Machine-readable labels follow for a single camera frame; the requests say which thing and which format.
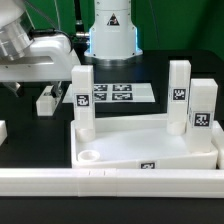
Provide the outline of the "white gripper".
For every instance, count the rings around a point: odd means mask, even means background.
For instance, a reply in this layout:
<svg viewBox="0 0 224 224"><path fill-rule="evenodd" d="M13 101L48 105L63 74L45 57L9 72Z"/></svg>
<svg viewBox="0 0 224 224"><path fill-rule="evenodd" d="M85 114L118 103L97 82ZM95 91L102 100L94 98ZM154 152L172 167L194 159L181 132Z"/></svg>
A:
<svg viewBox="0 0 224 224"><path fill-rule="evenodd" d="M4 86L19 97L21 86L18 82L56 81L52 82L51 96L59 98L63 93L61 81L70 81L71 71L77 65L80 60L67 37L37 37L24 57L0 60L0 82L5 82Z"/></svg>

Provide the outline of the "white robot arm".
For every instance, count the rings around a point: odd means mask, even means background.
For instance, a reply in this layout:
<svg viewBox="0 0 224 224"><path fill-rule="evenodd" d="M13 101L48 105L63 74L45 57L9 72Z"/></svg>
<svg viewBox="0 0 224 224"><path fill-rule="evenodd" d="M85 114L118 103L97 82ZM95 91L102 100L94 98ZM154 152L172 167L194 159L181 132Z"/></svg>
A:
<svg viewBox="0 0 224 224"><path fill-rule="evenodd" d="M69 81L80 65L70 37L55 28L36 29L26 0L0 0L0 83ZM95 22L85 57L121 63L142 54L131 20L131 0L95 0Z"/></svg>

